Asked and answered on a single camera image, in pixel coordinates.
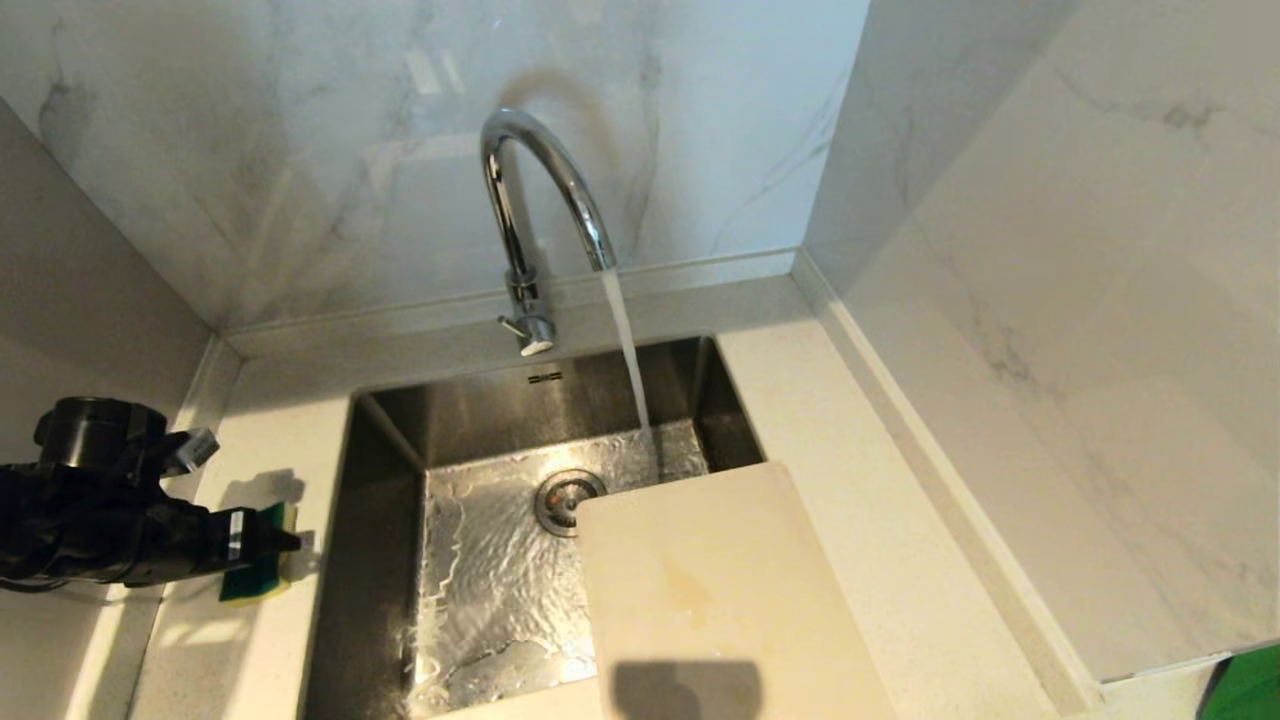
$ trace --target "green sponge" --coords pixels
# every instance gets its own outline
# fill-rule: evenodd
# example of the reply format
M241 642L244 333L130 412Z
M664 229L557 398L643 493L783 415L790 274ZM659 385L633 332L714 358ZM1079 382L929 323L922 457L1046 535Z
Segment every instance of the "green sponge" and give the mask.
M284 502L261 510L260 515L271 520L271 527L293 532L297 519L297 509ZM289 582L280 574L284 564L284 555L268 555L259 557L248 568L232 570L223 575L223 589L218 593L218 602L225 602L232 607L241 607L262 602L289 589Z
M1201 720L1280 717L1280 646L1230 659L1208 692L1208 698L1197 715Z

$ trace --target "white countertop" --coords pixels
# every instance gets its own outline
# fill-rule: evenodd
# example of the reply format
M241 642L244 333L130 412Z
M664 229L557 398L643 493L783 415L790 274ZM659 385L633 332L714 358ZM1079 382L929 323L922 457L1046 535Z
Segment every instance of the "white countertop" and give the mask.
M795 478L902 719L1059 716L788 277L640 297L628 311L640 342L717 337L765 456ZM554 356L617 345L603 304L562 310L556 320ZM356 391L518 364L515 342L492 323L252 360L196 502L266 506L289 497L298 529L314 530L323 551ZM291 559L291 573L306 573L308 560ZM218 603L216 579L170 585L132 717L297 716L317 587L312 569L276 598L230 609ZM1203 675L1111 685L1108 706L1091 717L1190 717ZM596 692L585 680L449 717L599 717Z

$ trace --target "faucet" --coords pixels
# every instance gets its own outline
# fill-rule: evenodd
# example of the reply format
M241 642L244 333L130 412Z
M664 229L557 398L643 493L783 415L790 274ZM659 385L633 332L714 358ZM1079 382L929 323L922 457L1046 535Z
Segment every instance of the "faucet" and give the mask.
M511 108L502 108L489 115L480 131L480 159L484 163L484 179L489 186L489 200L502 229L502 245L507 251L507 292L512 306L512 318L499 315L498 322L516 334L520 354L529 357L556 346L556 325L547 316L547 304L538 288L538 268L525 259L525 249L511 214L500 158L502 146L508 140L516 140L527 147L550 174L573 214L591 269L598 273L608 270L617 261L613 259L609 236L604 232L600 210L586 190L586 181L552 131L529 113Z

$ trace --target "marble backsplash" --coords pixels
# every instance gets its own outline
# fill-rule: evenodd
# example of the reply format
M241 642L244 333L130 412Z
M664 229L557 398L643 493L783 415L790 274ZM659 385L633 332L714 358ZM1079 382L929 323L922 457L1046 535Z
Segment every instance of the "marble backsplash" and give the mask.
M582 167L625 268L792 247L865 1L0 0L0 97L211 325L499 291L499 105ZM588 264L524 163L549 275Z
M809 228L1098 678L1280 637L1277 26L878 3Z

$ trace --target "chrome faucet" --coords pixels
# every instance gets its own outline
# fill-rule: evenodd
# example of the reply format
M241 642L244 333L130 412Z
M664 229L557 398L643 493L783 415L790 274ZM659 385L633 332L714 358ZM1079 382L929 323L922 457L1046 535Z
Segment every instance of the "chrome faucet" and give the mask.
M577 170L568 151L559 140L532 115L521 110L502 108L489 115L480 131L480 158L484 161L484 179L489 186L489 200L502 229L502 245L507 250L507 292L511 293L512 318L499 316L498 322L520 338L520 354L536 355L556 346L556 325L547 316L547 304L538 290L538 268L525 260L525 249L516 232L511 214L511 199L502 177L502 146L516 140L538 158L552 176L564 202L568 204L582 237L582 247L595 272L608 270L617 261L613 246L604 232L600 210L586 190L586 181Z

